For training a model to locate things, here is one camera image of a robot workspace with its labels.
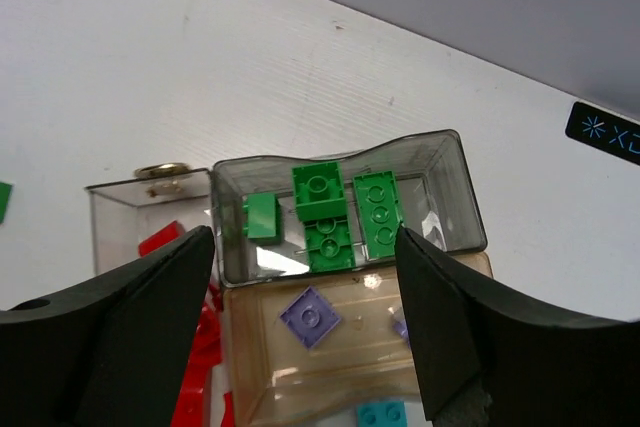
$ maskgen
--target purple lego plate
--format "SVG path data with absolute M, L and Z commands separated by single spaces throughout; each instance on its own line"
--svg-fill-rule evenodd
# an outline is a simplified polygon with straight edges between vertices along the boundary
M 406 320 L 396 320 L 393 323 L 393 330 L 395 330 L 404 340 L 409 340 L 409 331 L 407 330 Z
M 341 318 L 313 287 L 308 287 L 280 314 L 289 330 L 307 349 L 313 348 Z

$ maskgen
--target green 2x4 lego plate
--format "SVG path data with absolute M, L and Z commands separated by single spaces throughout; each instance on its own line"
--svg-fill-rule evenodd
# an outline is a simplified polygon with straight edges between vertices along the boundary
M 337 162 L 301 165 L 292 169 L 296 214 L 301 222 L 344 217 L 347 200 Z
M 398 226 L 404 221 L 396 177 L 391 171 L 353 178 L 360 225 L 370 260 L 395 255 Z
M 311 272 L 351 269 L 356 266 L 346 216 L 321 219 L 304 225 Z

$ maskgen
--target plastic bin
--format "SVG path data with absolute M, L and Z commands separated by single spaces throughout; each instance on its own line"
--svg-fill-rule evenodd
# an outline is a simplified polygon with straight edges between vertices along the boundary
M 486 254 L 456 257 L 492 276 Z M 280 314 L 310 285 L 342 320 L 308 349 Z M 309 421 L 379 398 L 419 399 L 410 348 L 393 328 L 399 303 L 393 266 L 227 290 L 223 341 L 238 427 Z
M 87 191 L 97 274 L 137 259 L 140 242 L 173 221 L 187 231 L 211 225 L 207 169 L 94 185 Z
M 318 160 L 248 157 L 213 166 L 217 268 L 226 286 L 309 274 L 304 228 L 294 210 L 292 168 Z M 394 172 L 405 225 L 450 253 L 486 248 L 487 238 L 462 143 L 455 131 L 411 135 L 322 160 L 337 160 L 341 167 L 356 268 L 393 263 L 393 258 L 367 258 L 363 245 L 352 181 L 372 172 Z M 277 194 L 284 230 L 284 241 L 279 245 L 257 246 L 242 233 L 243 202 L 249 194 L 259 192 Z

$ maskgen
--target green 1x2 lego brick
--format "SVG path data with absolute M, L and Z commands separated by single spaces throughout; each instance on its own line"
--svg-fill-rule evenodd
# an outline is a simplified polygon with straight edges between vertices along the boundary
M 346 216 L 304 224 L 311 272 L 352 269 L 356 266 Z
M 396 232 L 404 221 L 395 175 L 385 171 L 356 176 L 353 190 L 368 258 L 392 257 Z
M 13 186 L 11 184 L 0 182 L 0 224 L 4 221 L 4 216 L 7 213 L 12 189 Z
M 243 232 L 249 240 L 259 245 L 282 242 L 282 214 L 275 194 L 248 195 L 242 207 L 247 216 Z
M 338 162 L 301 165 L 292 169 L 292 175 L 296 215 L 301 222 L 347 215 Z

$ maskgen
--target teal lego brick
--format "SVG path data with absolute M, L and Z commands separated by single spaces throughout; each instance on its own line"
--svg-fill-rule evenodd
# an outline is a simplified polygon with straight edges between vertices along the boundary
M 9 198 L 13 185 L 0 182 L 0 224 L 4 221 L 4 217 L 9 207 Z
M 304 224 L 311 272 L 352 269 L 356 266 L 346 216 Z
M 301 222 L 347 215 L 344 182 L 338 162 L 292 169 L 296 214 Z
M 259 245 L 282 242 L 282 213 L 275 194 L 248 195 L 242 207 L 246 215 L 243 233 L 249 240 Z
M 407 427 L 403 402 L 370 402 L 356 408 L 358 427 Z
M 373 172 L 353 178 L 360 226 L 370 260 L 392 257 L 402 205 L 393 172 Z

